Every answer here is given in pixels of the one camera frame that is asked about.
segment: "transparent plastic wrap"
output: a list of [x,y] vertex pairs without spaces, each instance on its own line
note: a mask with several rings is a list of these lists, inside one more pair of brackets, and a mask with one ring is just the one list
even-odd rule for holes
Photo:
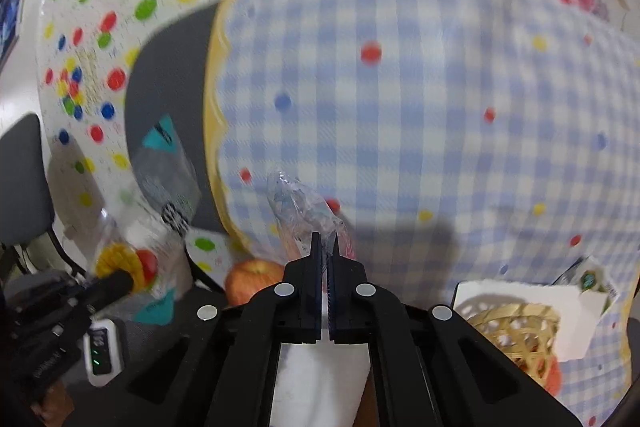
[[324,198],[284,172],[272,172],[267,179],[271,210],[289,261],[309,254],[312,232],[319,232],[322,249],[337,235],[340,254],[355,259],[351,239],[343,220],[335,216]]
[[92,275],[101,279],[121,269],[133,279],[130,294],[108,314],[167,324],[173,317],[178,263],[185,256],[184,236],[200,199],[193,166],[168,116],[146,134],[132,168],[137,183],[127,203],[114,213],[102,210]]

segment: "checkered fabric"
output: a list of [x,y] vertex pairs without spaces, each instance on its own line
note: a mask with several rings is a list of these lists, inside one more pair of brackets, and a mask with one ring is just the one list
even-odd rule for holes
[[237,0],[225,31],[218,165],[254,253],[282,256],[281,169],[338,200],[369,279],[413,305],[594,256],[621,298],[559,399],[601,424],[640,255],[638,45],[542,0]]

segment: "bamboo basket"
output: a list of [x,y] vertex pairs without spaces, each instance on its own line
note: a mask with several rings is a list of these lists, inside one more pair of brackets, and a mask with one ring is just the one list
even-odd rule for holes
[[507,304],[468,319],[494,346],[545,387],[560,317],[544,304]]

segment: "chair backrest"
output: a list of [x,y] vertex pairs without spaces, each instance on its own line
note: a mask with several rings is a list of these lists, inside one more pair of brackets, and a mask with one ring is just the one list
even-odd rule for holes
[[0,137],[0,243],[28,243],[47,232],[54,218],[40,120],[30,113]]

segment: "white cardboard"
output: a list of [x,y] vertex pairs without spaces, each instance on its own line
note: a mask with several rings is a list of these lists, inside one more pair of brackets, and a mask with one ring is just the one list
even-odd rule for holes
[[509,303],[552,306],[560,315],[555,352],[559,362],[581,359],[589,344],[607,294],[584,292],[576,286],[547,286],[494,280],[458,284],[453,308],[463,318]]

